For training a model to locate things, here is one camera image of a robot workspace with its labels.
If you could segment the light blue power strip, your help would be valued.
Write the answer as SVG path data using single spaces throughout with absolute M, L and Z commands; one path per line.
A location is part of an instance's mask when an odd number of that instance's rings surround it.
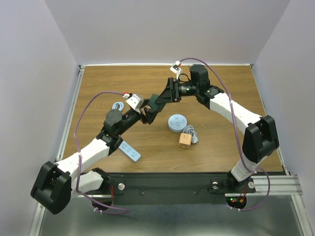
M 125 141 L 120 144 L 119 149 L 133 162 L 137 162 L 141 158 L 141 154 Z

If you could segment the dark green cube adapter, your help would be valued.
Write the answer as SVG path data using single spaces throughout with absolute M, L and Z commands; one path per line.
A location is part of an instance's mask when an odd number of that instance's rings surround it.
M 157 94 L 153 94 L 151 96 L 152 98 L 152 108 L 151 109 L 158 109 L 159 108 L 159 104 L 156 103 L 156 100 L 158 99 L 158 95 Z

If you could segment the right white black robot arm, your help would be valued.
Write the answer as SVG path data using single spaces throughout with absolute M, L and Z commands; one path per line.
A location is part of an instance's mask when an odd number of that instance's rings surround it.
M 230 93 L 210 83 L 208 70 L 201 64 L 190 67 L 190 79 L 183 82 L 180 63 L 170 67 L 176 74 L 169 78 L 164 91 L 154 101 L 156 106 L 179 102 L 184 96 L 195 96 L 196 100 L 233 124 L 234 133 L 244 135 L 237 141 L 240 160 L 232 168 L 226 180 L 227 188 L 237 192 L 244 181 L 256 173 L 259 164 L 279 147 L 275 120 L 271 116 L 260 116 L 233 101 Z

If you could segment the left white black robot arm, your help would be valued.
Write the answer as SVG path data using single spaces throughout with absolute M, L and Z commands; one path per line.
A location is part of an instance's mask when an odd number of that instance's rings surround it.
M 55 163 L 48 161 L 41 166 L 31 196 L 52 214 L 58 214 L 78 194 L 86 196 L 94 190 L 106 193 L 111 186 L 103 170 L 82 172 L 115 152 L 123 142 L 121 135 L 138 121 L 151 124 L 164 108 L 158 101 L 155 94 L 150 99 L 128 95 L 129 110 L 126 113 L 119 109 L 108 111 L 100 133 L 88 145 L 77 147 L 77 152 L 66 159 Z

